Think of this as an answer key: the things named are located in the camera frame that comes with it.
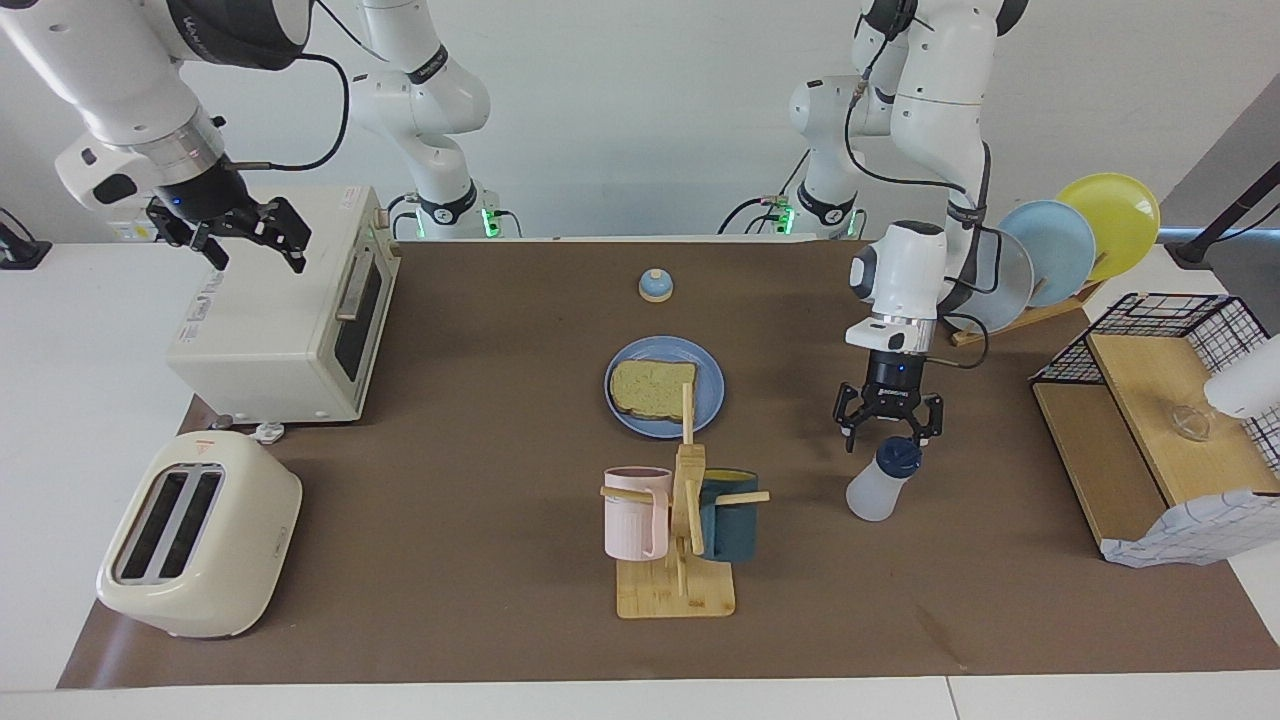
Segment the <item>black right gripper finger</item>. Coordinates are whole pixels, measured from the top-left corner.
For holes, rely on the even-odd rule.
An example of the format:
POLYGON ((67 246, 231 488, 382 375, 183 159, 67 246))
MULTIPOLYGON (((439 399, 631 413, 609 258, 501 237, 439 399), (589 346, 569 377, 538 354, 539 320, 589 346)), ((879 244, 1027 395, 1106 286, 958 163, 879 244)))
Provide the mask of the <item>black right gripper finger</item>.
POLYGON ((311 236, 311 228, 288 199, 273 199, 253 206, 247 238, 280 254, 294 274, 305 272, 305 250, 311 236))
POLYGON ((175 215, 161 200, 148 202, 148 219, 157 237, 173 247, 188 247, 202 255, 216 270, 224 272, 229 263, 225 250, 210 234, 204 223, 189 225, 175 215))

